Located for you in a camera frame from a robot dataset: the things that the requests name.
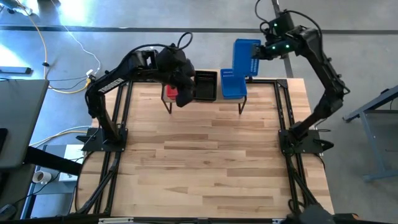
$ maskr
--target blue bin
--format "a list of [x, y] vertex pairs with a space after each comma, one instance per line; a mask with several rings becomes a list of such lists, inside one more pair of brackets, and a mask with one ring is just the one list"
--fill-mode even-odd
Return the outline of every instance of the blue bin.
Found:
[[221, 89], [224, 99], [240, 99], [248, 94], [243, 75], [235, 75], [230, 68], [221, 69]]
[[252, 47], [261, 40], [236, 39], [234, 43], [232, 69], [235, 75], [255, 77], [259, 70], [259, 59], [252, 59]]

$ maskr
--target wooden table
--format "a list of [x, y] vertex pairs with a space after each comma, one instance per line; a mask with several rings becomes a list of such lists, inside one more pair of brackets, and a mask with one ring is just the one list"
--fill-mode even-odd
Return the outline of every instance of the wooden table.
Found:
[[[303, 120], [310, 114], [304, 80], [287, 80], [295, 120]], [[110, 113], [116, 92], [106, 95]], [[161, 92], [157, 83], [133, 86], [113, 217], [284, 218], [290, 213], [272, 85], [249, 84], [242, 115], [236, 105], [216, 103], [192, 103], [168, 114]], [[98, 185], [103, 156], [94, 153], [83, 169], [79, 207]], [[319, 158], [304, 154], [303, 164], [308, 187], [333, 213]], [[106, 189], [102, 209], [107, 195]]]

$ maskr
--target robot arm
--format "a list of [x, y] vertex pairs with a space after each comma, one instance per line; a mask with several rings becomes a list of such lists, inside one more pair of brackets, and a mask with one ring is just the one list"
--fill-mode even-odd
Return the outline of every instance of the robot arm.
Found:
[[86, 91], [85, 100], [88, 113], [97, 118], [103, 129], [104, 139], [110, 142], [120, 140], [116, 123], [106, 111], [105, 94], [128, 81], [141, 82], [153, 80], [164, 85], [177, 88], [176, 104], [183, 107], [192, 101], [193, 81], [195, 70], [185, 53], [171, 45], [160, 53], [156, 50], [129, 52], [121, 63], [112, 71], [91, 83]]
[[281, 12], [280, 17], [268, 22], [269, 28], [265, 35], [267, 42], [264, 46], [255, 45], [253, 58], [273, 60], [289, 52], [296, 56], [305, 57], [322, 85], [325, 92], [314, 112], [304, 121], [295, 123], [289, 129], [289, 139], [295, 144], [306, 135], [309, 127], [321, 119], [326, 119], [343, 106], [344, 90], [349, 92], [344, 82], [331, 66], [331, 59], [327, 58], [322, 49], [322, 37], [316, 29], [304, 26], [294, 27], [289, 11]]

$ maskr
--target black container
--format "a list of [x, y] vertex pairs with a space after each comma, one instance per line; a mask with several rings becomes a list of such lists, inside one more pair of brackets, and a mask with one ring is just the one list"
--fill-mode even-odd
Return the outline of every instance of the black container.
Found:
[[217, 72], [195, 71], [193, 98], [198, 101], [217, 100]]

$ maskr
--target concrete floor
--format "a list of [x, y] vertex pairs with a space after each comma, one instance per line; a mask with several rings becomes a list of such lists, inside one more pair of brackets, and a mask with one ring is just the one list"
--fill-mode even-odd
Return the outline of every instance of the concrete floor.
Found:
[[[51, 2], [26, 1], [39, 16], [34, 20], [41, 26], [59, 25], [93, 27], [182, 27], [182, 28], [257, 28], [254, 15], [255, 1], [241, 0], [120, 0], [79, 1], [64, 0], [57, 4], [62, 15], [58, 17]], [[395, 0], [280, 0], [281, 9], [302, 11], [313, 17], [323, 29], [374, 30], [398, 29], [398, 2]], [[274, 10], [270, 1], [260, 2], [261, 15], [272, 19]], [[305, 19], [294, 17], [296, 24], [310, 25]], [[1, 25], [31, 26], [28, 18], [6, 11], [0, 13]], [[80, 77], [95, 69], [96, 61], [82, 52], [80, 46], [66, 32], [43, 33], [52, 65], [49, 79]], [[125, 53], [133, 47], [148, 43], [176, 42], [178, 33], [110, 33], [76, 32], [75, 37], [87, 50], [95, 53], [103, 64], [102, 71], [114, 68]], [[260, 34], [195, 33], [186, 49], [196, 68], [229, 68], [233, 42], [237, 38], [262, 39]], [[324, 49], [333, 59], [332, 64], [351, 88], [345, 105], [320, 127], [331, 133], [322, 137], [335, 143], [325, 153], [326, 175], [336, 213], [357, 213], [366, 220], [396, 222], [398, 220], [398, 177], [364, 183], [363, 174], [376, 170], [370, 147], [360, 120], [350, 124], [341, 117], [365, 104], [386, 88], [398, 83], [398, 36], [396, 35], [325, 35]], [[27, 65], [34, 69], [26, 78], [42, 78], [41, 63], [44, 49], [36, 32], [0, 31], [0, 63]], [[304, 78], [312, 108], [323, 93], [322, 86], [304, 58], [290, 54], [294, 77]], [[286, 77], [281, 60], [261, 62], [263, 77]], [[70, 82], [54, 86], [73, 86]], [[88, 125], [83, 93], [62, 95], [47, 92], [32, 142], [41, 140], [63, 129]], [[51, 144], [78, 143], [74, 135], [55, 139]], [[70, 196], [44, 195], [37, 199], [35, 217], [58, 215], [65, 211]]]

